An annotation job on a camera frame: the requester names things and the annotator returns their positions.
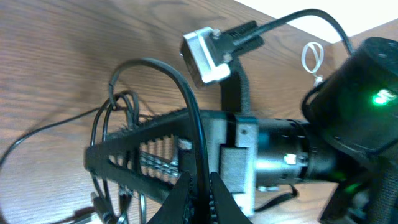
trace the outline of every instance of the black cable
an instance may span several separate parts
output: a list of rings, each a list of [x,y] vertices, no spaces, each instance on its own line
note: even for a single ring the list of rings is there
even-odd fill
[[[343,28],[340,26],[340,24],[328,13],[325,11],[319,10],[319,9],[306,9],[306,10],[301,10],[295,13],[291,13],[290,15],[287,15],[285,17],[282,17],[280,19],[276,19],[272,22],[269,22],[267,24],[261,25],[252,31],[249,31],[248,34],[244,35],[243,37],[239,38],[238,40],[234,41],[234,45],[238,46],[241,45],[265,32],[268,32],[272,29],[275,29],[276,27],[280,27],[284,24],[286,24],[289,21],[292,21],[294,19],[298,19],[300,17],[304,16],[318,16],[321,17],[322,19],[326,20],[327,22],[330,23],[330,25],[335,28],[337,33],[340,35],[340,37],[343,39],[343,43],[346,47],[347,52],[351,55],[354,53],[354,48],[352,43],[349,41],[349,38],[347,37],[346,33],[344,32]]]
[[[324,82],[320,83],[319,85],[317,85],[315,88],[313,88],[312,90],[310,90],[305,96],[303,101],[301,102],[301,111],[303,112],[304,118],[307,119],[308,121],[310,121],[310,117],[308,115],[308,100],[310,99],[310,97],[312,95],[314,95],[315,93],[319,92],[322,87],[326,84],[328,80],[325,80]]]
[[[290,187],[292,188],[292,193],[285,193],[285,194],[279,195],[276,198],[272,199],[271,201],[267,202],[266,204],[261,205],[259,208],[255,208],[254,211],[255,212],[263,212],[263,211],[270,209],[276,205],[279,205],[281,203],[287,202],[288,200],[292,200],[292,199],[298,197],[299,196],[298,190],[293,185],[290,185]]]
[[[114,107],[120,107],[115,99],[113,98],[113,91],[116,81],[118,80],[120,73],[133,66],[143,65],[150,68],[154,68],[166,75],[168,75],[178,86],[181,94],[184,97],[185,103],[187,104],[188,113],[190,117],[190,122],[193,129],[193,145],[195,150],[195,160],[197,165],[197,178],[198,178],[198,201],[199,210],[197,211],[202,218],[205,218],[205,213],[209,209],[208,202],[210,201],[210,179],[209,179],[209,166],[208,166],[208,156],[206,148],[205,132],[201,123],[200,112],[198,103],[196,101],[195,95],[192,92],[188,82],[184,76],[164,62],[161,62],[152,58],[142,58],[135,60],[128,60],[118,66],[109,81],[109,99]]]
[[[62,124],[65,124],[65,123],[74,121],[74,120],[76,120],[76,119],[82,118],[82,117],[84,117],[84,116],[86,116],[86,115],[91,114],[92,112],[98,111],[99,109],[100,109],[100,108],[94,108],[94,109],[92,109],[92,110],[89,110],[89,111],[87,111],[87,112],[84,112],[84,113],[82,113],[82,114],[79,114],[79,115],[77,115],[77,116],[74,116],[74,117],[72,117],[72,118],[68,118],[68,119],[63,120],[63,121],[59,121],[59,122],[56,122],[56,123],[53,123],[53,124],[49,124],[49,125],[43,126],[43,127],[41,127],[41,128],[38,128],[38,129],[36,129],[36,130],[33,130],[33,131],[31,131],[31,132],[28,132],[28,133],[22,135],[22,136],[19,137],[17,140],[15,140],[15,141],[7,148],[7,150],[5,151],[5,153],[1,156],[1,159],[0,159],[0,170],[1,170],[1,167],[4,165],[4,163],[5,163],[6,159],[7,159],[7,157],[10,155],[10,153],[12,153],[13,150],[14,150],[20,143],[24,142],[27,138],[29,138],[29,137],[33,136],[34,134],[37,134],[37,133],[39,133],[39,132],[41,132],[41,131],[44,131],[44,130],[46,130],[46,129],[53,128],[53,127],[56,127],[56,126],[60,126],[60,125],[62,125]]]
[[[134,109],[127,97],[127,95],[130,95],[133,99],[133,103],[134,103]],[[122,108],[119,107],[119,109],[123,109],[126,113],[126,121],[127,121],[127,125],[129,126],[129,128],[133,128],[134,126],[138,125],[138,118],[139,118],[139,103],[138,103],[138,97],[137,95],[133,92],[133,91],[122,91],[121,93],[115,94],[114,98],[116,100],[118,100],[119,98],[122,98],[127,106],[127,108]],[[90,139],[90,146],[94,146],[95,145],[95,138],[96,138],[96,130],[98,127],[98,122],[100,120],[100,117],[103,113],[104,110],[106,110],[106,114],[105,114],[105,118],[104,118],[104,125],[103,125],[103,132],[102,132],[102,141],[106,141],[106,136],[108,133],[108,124],[109,124],[109,119],[110,119],[110,115],[111,112],[114,111],[113,110],[113,106],[110,104],[110,100],[107,99],[103,105],[101,106],[101,108],[99,109],[99,111],[97,112],[94,121],[93,121],[93,128],[91,130],[91,139]],[[104,188],[104,193],[102,192],[100,185],[98,183],[97,178],[92,174],[92,179],[93,179],[93,183],[94,183],[94,187],[99,195],[99,197],[106,202],[106,206],[108,207],[108,210],[114,214],[113,212],[113,206],[112,206],[112,202],[111,202],[111,197],[109,194],[109,188],[108,188],[108,181],[106,179],[103,179],[103,188]],[[127,220],[127,209],[129,206],[130,202],[127,201],[126,203],[124,203],[124,206],[126,206],[126,209],[121,209],[121,215],[118,218],[118,222],[120,222],[121,220],[123,220],[124,222],[128,223]]]

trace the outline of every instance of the cable connector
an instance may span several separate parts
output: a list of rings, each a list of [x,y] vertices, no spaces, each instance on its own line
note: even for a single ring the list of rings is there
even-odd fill
[[[242,45],[234,45],[234,41],[257,27],[256,22],[251,21],[225,32],[205,27],[184,35],[180,55],[195,85],[200,88],[230,77],[235,69],[232,61],[237,56],[264,44],[258,36]]]

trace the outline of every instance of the screw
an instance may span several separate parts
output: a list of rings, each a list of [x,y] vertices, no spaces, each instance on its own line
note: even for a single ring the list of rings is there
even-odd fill
[[[178,146],[182,150],[191,150],[192,142],[187,139],[178,139]]]
[[[223,59],[225,63],[228,63],[230,61],[232,61],[232,55],[231,54],[224,54],[223,55]]]
[[[221,35],[221,31],[219,29],[214,29],[213,30],[213,37],[218,39]]]

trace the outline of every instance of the green led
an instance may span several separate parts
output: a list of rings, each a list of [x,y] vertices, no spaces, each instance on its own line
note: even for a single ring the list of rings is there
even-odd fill
[[[388,102],[394,100],[397,98],[397,95],[395,95],[393,92],[389,90],[382,89],[377,93],[376,95],[373,96],[372,102],[376,106],[382,106],[386,105]]]
[[[382,105],[387,104],[387,100],[385,98],[383,98],[383,97],[380,97],[380,96],[376,95],[376,96],[373,97],[373,103],[375,105],[377,105],[377,106],[382,106]]]

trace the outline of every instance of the green light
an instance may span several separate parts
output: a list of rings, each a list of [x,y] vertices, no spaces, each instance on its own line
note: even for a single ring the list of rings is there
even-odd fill
[[[353,193],[355,193],[356,189],[357,189],[359,186],[361,186],[361,184],[359,184],[359,183],[352,184],[352,185],[348,186],[346,189],[344,189],[344,191],[345,191],[347,194],[353,194]]]
[[[386,105],[388,102],[397,98],[397,95],[389,90],[382,89],[373,96],[372,102],[376,106]]]
[[[387,103],[387,100],[384,99],[383,97],[380,97],[380,96],[374,96],[373,97],[373,103],[375,105],[382,106],[382,105],[385,105]]]

